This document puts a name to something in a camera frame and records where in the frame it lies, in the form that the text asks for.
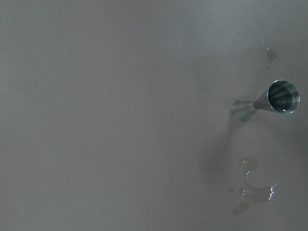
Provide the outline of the steel jigger measuring cup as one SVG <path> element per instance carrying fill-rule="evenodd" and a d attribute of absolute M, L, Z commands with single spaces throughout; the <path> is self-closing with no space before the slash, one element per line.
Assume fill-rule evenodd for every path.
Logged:
<path fill-rule="evenodd" d="M 234 118 L 246 122 L 258 110 L 291 114 L 299 103 L 300 95 L 296 87 L 288 81 L 276 80 L 256 101 L 235 101 L 231 106 L 231 113 Z"/>

